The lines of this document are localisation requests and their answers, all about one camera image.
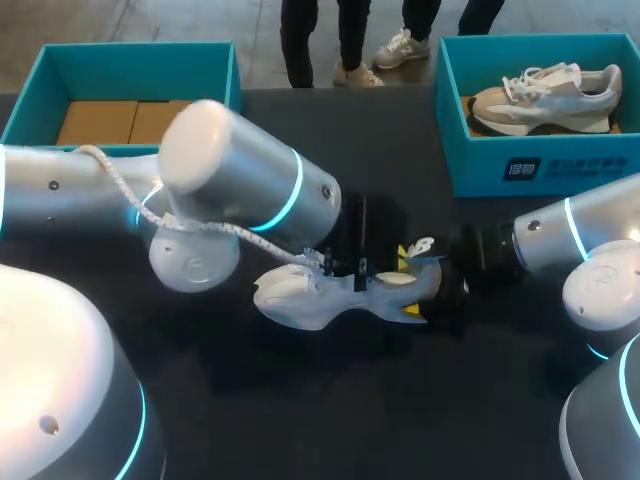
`white shoe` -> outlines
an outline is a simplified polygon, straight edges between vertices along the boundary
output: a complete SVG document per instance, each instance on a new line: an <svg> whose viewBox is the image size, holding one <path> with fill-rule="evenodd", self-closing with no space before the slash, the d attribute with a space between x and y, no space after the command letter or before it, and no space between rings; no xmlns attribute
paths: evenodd
<svg viewBox="0 0 640 480"><path fill-rule="evenodd" d="M418 42L411 38L410 30L401 30L393 37L389 45L378 50L373 63L378 68L396 68L407 60L427 58L429 56L429 39Z"/></svg>
<svg viewBox="0 0 640 480"><path fill-rule="evenodd" d="M520 78L503 78L503 88L489 88L473 99L480 123L505 135L524 136L553 124L581 133L610 131L609 115L622 95L622 72L610 65L582 72L575 63L546 70L527 69Z"/></svg>
<svg viewBox="0 0 640 480"><path fill-rule="evenodd" d="M370 88L383 87L384 82L363 63L351 72L345 71L342 62L336 63L333 84L338 87Z"/></svg>
<svg viewBox="0 0 640 480"><path fill-rule="evenodd" d="M327 277L321 271L276 268L262 275L253 301L271 320L299 330L318 331L339 314L353 309L368 310L383 320L426 323L402 311L407 305L432 298L438 292L440 265L429 262L418 277L387 272L367 283L367 290L354 291L354 276Z"/></svg>

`person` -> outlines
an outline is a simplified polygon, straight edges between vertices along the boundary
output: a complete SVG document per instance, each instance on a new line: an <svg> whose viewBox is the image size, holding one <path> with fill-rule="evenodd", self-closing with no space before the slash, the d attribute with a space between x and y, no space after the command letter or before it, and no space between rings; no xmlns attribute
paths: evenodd
<svg viewBox="0 0 640 480"><path fill-rule="evenodd" d="M383 82L362 62L362 48L371 0L338 0L340 57L333 83L338 86L379 87ZM289 83L313 88L309 36L318 23L318 0L282 0L280 40Z"/></svg>
<svg viewBox="0 0 640 480"><path fill-rule="evenodd" d="M440 9L441 0L404 0L402 18L404 28L389 45L374 57L381 69L395 68L407 60L429 56L431 25ZM458 35L486 35L500 13L504 0L469 0L460 22Z"/></svg>

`black pants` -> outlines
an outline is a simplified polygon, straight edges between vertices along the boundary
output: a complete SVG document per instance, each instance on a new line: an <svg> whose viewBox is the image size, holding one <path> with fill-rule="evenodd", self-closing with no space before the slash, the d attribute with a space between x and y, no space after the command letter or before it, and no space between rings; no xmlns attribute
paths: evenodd
<svg viewBox="0 0 640 480"><path fill-rule="evenodd" d="M338 0L340 55L345 70L362 62L371 0ZM318 0L282 0L280 40L289 83L294 88L313 87L309 36L318 23Z"/></svg>
<svg viewBox="0 0 640 480"><path fill-rule="evenodd" d="M411 36L422 41L431 33L431 25L440 9L441 0L404 0L402 18L404 28ZM500 13L504 0L469 0L460 23L459 35L486 35Z"/></svg>

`cardboard insert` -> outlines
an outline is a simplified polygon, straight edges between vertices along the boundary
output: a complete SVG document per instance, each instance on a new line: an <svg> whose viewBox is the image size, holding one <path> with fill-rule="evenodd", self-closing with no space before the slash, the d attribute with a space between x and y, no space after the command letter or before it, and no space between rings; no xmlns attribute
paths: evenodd
<svg viewBox="0 0 640 480"><path fill-rule="evenodd" d="M471 115L469 111L469 100L473 97L471 96L462 96L460 97L460 101L462 102L462 110L464 111L464 116L467 119L467 127L469 128L469 133L472 137L496 137L502 136L501 133L494 132L487 126L481 124ZM622 133L620 130L620 125L615 120L615 117L612 119L613 126L611 128L610 133ZM582 135L580 132L572 132L565 128L559 127L557 125L540 125L538 128L535 128L529 133L529 136L532 135Z"/></svg>
<svg viewBox="0 0 640 480"><path fill-rule="evenodd" d="M191 103L73 101L56 145L155 145L174 117Z"/></svg>

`person's leg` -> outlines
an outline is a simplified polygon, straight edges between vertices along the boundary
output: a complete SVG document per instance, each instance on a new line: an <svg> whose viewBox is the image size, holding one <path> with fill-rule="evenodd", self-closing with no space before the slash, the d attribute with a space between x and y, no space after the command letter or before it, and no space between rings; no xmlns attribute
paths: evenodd
<svg viewBox="0 0 640 480"><path fill-rule="evenodd" d="M422 42L431 34L431 25L440 10L441 0L404 0L402 19L404 29L411 31L411 38Z"/></svg>
<svg viewBox="0 0 640 480"><path fill-rule="evenodd" d="M371 0L338 0L340 6L340 56L345 71L355 70L362 63L362 47L367 31Z"/></svg>
<svg viewBox="0 0 640 480"><path fill-rule="evenodd" d="M280 41L293 88L313 88L309 36L317 23L318 0L282 0Z"/></svg>
<svg viewBox="0 0 640 480"><path fill-rule="evenodd" d="M458 35L488 34L502 5L504 0L469 0L458 24Z"/></svg>
<svg viewBox="0 0 640 480"><path fill-rule="evenodd" d="M384 83L362 63L371 0L338 0L340 57L333 83L350 87L380 87Z"/></svg>

